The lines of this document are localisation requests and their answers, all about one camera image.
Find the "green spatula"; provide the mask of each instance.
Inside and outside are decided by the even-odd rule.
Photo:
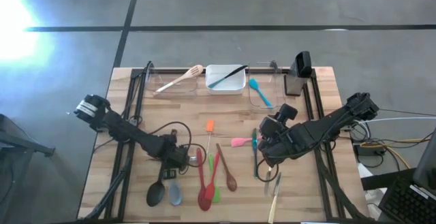
[[[209,153],[209,168],[211,169],[211,172],[213,172],[213,165],[213,156]],[[212,203],[217,203],[221,199],[219,196],[219,188],[217,187],[217,184],[215,182],[213,184],[215,186],[215,193],[213,194]]]

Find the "red spatula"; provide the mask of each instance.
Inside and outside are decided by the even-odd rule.
[[[207,186],[206,193],[204,194],[204,198],[207,200],[212,200],[213,195],[215,194],[215,186],[213,185],[213,179],[215,178],[215,173],[217,173],[218,161],[219,161],[219,153],[215,155],[215,165],[213,166],[211,183],[209,183],[209,185]]]
[[[199,148],[197,148],[197,162],[203,162],[202,151]],[[212,200],[206,199],[204,197],[204,194],[206,193],[206,188],[204,187],[202,164],[198,165],[198,171],[200,173],[200,192],[198,193],[198,205],[200,209],[202,209],[203,211],[207,211],[209,208],[211,208]]]

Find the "concrete floor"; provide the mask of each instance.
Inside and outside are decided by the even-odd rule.
[[[436,22],[436,0],[138,0],[133,26],[419,25]],[[68,115],[89,93],[105,95],[121,32],[17,33],[19,27],[123,26],[130,0],[1,0],[0,113],[56,155],[35,155],[7,223],[76,218],[95,133]],[[309,50],[333,66],[345,102],[370,92],[385,109],[435,113],[436,31],[130,33],[122,67],[191,63],[289,65]],[[378,118],[410,116],[380,112]],[[420,138],[436,121],[372,123],[375,138]],[[399,150],[416,166],[424,144]],[[377,163],[377,159],[362,159]],[[376,174],[393,172],[390,156]]]

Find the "white cable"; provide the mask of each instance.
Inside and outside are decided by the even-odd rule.
[[[407,120],[407,119],[436,119],[436,117],[405,117],[405,118],[381,118],[381,119],[374,119],[371,121],[358,121],[361,125],[365,123],[372,123],[372,122],[378,122],[378,121],[394,121],[394,120]]]
[[[367,122],[367,121],[365,121],[365,122],[363,122],[363,123],[360,123],[360,124],[363,126],[365,132],[367,133],[367,137],[370,138],[370,137],[371,137],[371,134],[369,133],[369,129],[368,129],[368,127],[367,127],[366,122]]]

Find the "clear glass container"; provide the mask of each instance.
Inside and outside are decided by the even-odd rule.
[[[167,89],[156,93],[156,90],[167,85],[178,77],[182,76],[189,68],[180,69],[179,74],[169,74],[164,69],[151,68],[149,79],[146,85],[146,96],[158,99],[168,99],[171,97],[195,97],[198,87],[198,77],[188,78],[173,84]]]
[[[248,82],[254,79],[260,92],[269,101],[270,106],[262,99],[262,96],[248,83],[251,110],[254,112],[276,112],[285,103],[284,78],[275,61],[257,62],[250,64],[248,70]]]

